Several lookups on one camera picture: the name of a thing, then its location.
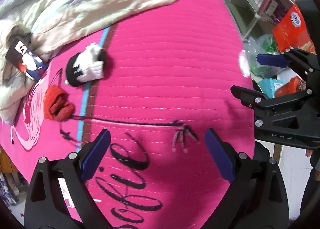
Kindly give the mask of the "small red sock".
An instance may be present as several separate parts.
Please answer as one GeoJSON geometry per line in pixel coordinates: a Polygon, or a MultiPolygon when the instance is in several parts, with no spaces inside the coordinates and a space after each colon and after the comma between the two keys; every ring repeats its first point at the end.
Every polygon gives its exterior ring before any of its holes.
{"type": "Polygon", "coordinates": [[[65,121],[75,111],[73,103],[68,101],[68,94],[59,86],[50,85],[43,99],[44,118],[53,121],[65,121]]]}

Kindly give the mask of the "white sock with black band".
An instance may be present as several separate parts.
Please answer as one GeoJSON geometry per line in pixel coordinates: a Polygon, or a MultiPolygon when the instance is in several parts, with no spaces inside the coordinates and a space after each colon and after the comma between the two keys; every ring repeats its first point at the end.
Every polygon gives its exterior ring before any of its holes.
{"type": "Polygon", "coordinates": [[[80,87],[104,77],[106,53],[96,43],[91,43],[83,52],[72,56],[66,66],[66,85],[80,87]]]}

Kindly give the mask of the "yellow rimmed black trash bin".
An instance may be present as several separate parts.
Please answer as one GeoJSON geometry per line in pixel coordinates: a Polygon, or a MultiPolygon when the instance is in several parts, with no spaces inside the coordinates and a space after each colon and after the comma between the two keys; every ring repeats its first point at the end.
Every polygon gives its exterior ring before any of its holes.
{"type": "Polygon", "coordinates": [[[261,93],[263,92],[263,90],[261,89],[259,84],[254,79],[252,79],[252,84],[253,84],[253,89],[255,91],[258,91],[258,92],[261,92],[261,93]]]}

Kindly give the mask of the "teal plastic package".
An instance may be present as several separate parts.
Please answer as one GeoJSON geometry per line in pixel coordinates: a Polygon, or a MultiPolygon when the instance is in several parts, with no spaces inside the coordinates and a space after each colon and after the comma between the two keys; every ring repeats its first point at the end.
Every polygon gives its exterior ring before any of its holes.
{"type": "Polygon", "coordinates": [[[258,85],[264,94],[266,94],[269,98],[274,98],[276,90],[285,85],[285,83],[281,80],[270,78],[261,80],[258,82],[258,85]]]}

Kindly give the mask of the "red snack bag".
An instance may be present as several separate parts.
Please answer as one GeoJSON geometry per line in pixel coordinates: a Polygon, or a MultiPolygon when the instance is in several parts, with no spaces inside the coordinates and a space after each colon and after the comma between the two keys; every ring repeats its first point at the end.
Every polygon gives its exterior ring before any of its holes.
{"type": "Polygon", "coordinates": [[[300,77],[296,76],[294,78],[291,78],[288,83],[278,88],[274,93],[274,97],[278,98],[280,96],[285,96],[299,91],[304,91],[305,89],[306,82],[302,80],[300,77]]]}

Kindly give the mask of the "orange gift box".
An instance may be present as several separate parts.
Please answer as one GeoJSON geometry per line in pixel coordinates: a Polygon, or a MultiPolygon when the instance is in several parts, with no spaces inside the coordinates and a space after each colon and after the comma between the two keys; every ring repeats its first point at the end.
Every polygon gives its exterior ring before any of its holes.
{"type": "Polygon", "coordinates": [[[316,53],[315,46],[309,37],[306,24],[297,4],[285,14],[279,24],[273,29],[278,51],[285,52],[293,48],[316,53]]]}

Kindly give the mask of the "pink patterned bed cover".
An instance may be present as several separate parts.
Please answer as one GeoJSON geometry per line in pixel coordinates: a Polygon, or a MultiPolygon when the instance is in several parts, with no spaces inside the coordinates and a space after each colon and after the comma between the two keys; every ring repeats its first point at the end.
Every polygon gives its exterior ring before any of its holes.
{"type": "Polygon", "coordinates": [[[64,83],[71,56],[106,35],[106,78],[63,85],[84,121],[43,120],[33,92],[1,146],[30,180],[38,159],[62,159],[104,128],[111,145],[88,190],[115,228],[200,228],[228,182],[204,143],[208,128],[253,155],[253,114],[231,94],[251,86],[242,42],[222,0],[178,0],[123,20],[66,47],[45,83],[64,83]]]}

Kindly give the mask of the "beige crumpled blanket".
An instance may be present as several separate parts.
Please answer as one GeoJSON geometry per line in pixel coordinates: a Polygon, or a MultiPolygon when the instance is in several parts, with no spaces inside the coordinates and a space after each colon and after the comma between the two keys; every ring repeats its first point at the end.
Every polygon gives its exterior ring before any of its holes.
{"type": "Polygon", "coordinates": [[[33,82],[6,59],[17,37],[48,59],[58,48],[176,0],[5,0],[1,4],[1,119],[9,125],[33,82]]]}

